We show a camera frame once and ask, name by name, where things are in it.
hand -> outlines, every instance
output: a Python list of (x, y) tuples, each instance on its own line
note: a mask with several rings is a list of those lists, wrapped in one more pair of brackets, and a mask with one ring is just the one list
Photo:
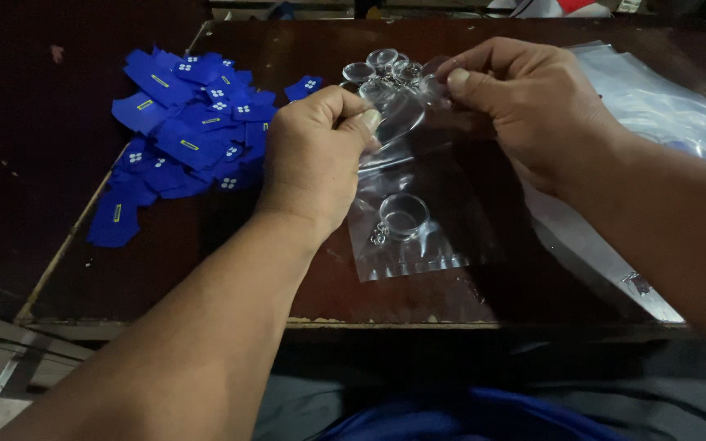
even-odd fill
[(438, 78), (446, 75), (457, 103), (493, 119), (517, 173), (554, 196), (583, 185), (596, 161), (634, 136), (558, 47), (495, 37), (446, 61)]
[[(256, 212), (308, 221), (326, 240), (348, 214), (358, 184), (358, 157), (380, 113), (337, 85), (281, 108), (268, 131), (266, 177)], [(337, 120), (344, 121), (334, 128)]]

left hand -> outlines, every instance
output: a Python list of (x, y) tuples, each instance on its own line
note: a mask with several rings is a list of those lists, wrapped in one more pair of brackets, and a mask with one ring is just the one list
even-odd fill
[[(339, 118), (344, 120), (335, 129)], [(308, 221), (320, 245), (348, 214), (358, 185), (358, 157), (373, 142), (378, 124), (377, 110), (338, 85), (281, 108), (268, 131), (256, 214)]]

forearm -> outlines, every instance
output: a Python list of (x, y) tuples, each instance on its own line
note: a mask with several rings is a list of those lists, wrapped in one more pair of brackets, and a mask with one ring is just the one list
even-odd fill
[(253, 217), (0, 439), (248, 439), (319, 237)]
[(640, 138), (564, 198), (706, 335), (706, 162)]

dark wooden tabletop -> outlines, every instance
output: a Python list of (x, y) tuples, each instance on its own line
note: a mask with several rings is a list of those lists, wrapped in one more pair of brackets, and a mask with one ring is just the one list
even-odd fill
[[(324, 84), (369, 52), (394, 47), (425, 62), (502, 35), (575, 45), (594, 40), (630, 52), (673, 82), (706, 95), (706, 24), (650, 20), (322, 20), (226, 22), (196, 53), (216, 51), (250, 69), (254, 85), (278, 92), (302, 75)], [(624, 316), (576, 281), (538, 242), (522, 189), (495, 148), (456, 155), (495, 230), (504, 259), (487, 265), (358, 282), (343, 225), (320, 248), (291, 311), (293, 323), (647, 323)], [(19, 317), (23, 324), (128, 323), (144, 314), (247, 219), (257, 189), (161, 200), (140, 209), (141, 232), (121, 249), (85, 243), (90, 216), (58, 256), (47, 283)]]

red fabric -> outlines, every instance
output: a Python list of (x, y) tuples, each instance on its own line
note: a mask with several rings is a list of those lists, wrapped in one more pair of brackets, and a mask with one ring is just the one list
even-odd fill
[(566, 14), (573, 13), (577, 9), (581, 9), (584, 6), (592, 5), (595, 3), (594, 0), (557, 0), (557, 3), (563, 8), (563, 12)]

